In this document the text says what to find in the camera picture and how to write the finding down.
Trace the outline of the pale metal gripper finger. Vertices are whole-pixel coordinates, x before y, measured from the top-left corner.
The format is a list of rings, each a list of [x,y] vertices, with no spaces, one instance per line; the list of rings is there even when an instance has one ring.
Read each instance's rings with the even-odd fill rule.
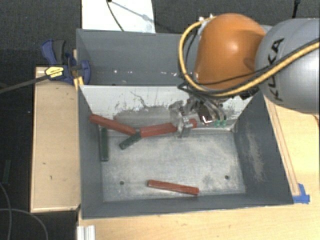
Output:
[[[193,126],[193,123],[188,117],[182,117],[177,124],[177,136],[179,138],[188,137],[193,129]]]
[[[183,100],[178,100],[174,103],[172,103],[169,106],[169,113],[171,116],[185,116],[185,103]]]

